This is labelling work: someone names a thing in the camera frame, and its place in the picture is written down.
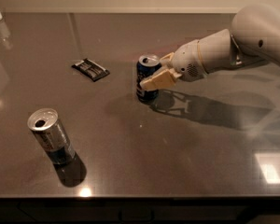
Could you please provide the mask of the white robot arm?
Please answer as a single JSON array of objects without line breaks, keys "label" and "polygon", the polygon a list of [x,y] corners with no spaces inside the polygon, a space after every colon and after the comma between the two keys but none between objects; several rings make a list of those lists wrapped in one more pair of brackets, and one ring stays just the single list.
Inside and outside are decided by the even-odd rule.
[{"label": "white robot arm", "polygon": [[242,8],[229,29],[190,41],[165,55],[160,59],[161,68],[139,86],[144,91],[166,89],[179,79],[193,82],[259,61],[280,67],[280,11],[263,4]]}]

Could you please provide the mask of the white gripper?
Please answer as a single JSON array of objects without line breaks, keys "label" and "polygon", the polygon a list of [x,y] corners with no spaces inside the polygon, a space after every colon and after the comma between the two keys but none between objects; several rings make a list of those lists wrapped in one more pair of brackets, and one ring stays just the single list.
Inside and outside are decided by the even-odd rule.
[{"label": "white gripper", "polygon": [[144,91],[170,88],[179,78],[193,82],[206,78],[208,75],[203,67],[198,40],[182,45],[175,53],[171,52],[161,57],[160,64],[173,68],[162,68],[152,76],[144,78],[140,82],[140,87]]}]

